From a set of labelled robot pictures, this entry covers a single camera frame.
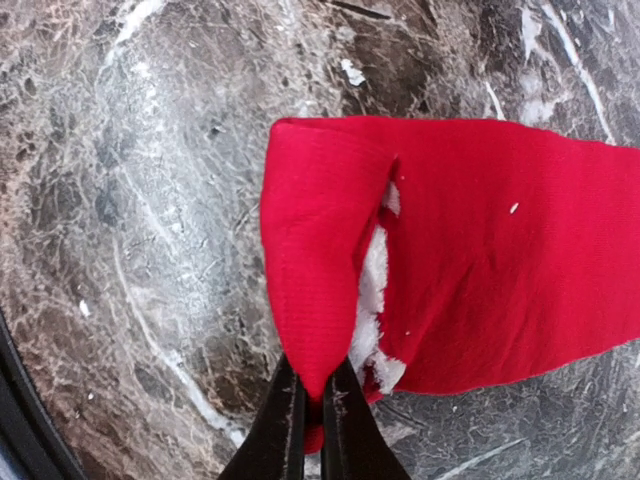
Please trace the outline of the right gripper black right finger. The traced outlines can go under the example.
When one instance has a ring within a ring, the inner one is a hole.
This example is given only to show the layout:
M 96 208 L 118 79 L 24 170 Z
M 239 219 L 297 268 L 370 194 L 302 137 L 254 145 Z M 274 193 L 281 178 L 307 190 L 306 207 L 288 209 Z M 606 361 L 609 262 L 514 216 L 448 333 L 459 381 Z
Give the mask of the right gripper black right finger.
M 322 412 L 322 478 L 410 478 L 385 442 L 349 360 L 344 360 L 329 378 L 323 394 Z

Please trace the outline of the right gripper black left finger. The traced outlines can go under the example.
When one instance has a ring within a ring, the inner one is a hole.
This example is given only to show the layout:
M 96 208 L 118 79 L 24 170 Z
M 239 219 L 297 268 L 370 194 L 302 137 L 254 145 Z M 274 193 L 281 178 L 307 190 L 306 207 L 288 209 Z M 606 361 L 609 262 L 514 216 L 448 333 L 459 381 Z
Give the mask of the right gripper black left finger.
M 220 480 L 304 478 L 306 391 L 282 356 L 246 439 Z

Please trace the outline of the red santa sock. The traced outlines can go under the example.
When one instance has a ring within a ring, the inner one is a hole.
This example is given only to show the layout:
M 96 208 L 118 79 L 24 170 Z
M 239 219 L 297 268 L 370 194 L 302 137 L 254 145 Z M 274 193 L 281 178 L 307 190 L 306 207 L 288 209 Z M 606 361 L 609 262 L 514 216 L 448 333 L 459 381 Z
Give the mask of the red santa sock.
M 285 118 L 260 206 L 274 323 L 311 400 L 509 384 L 639 336 L 639 152 L 491 119 Z

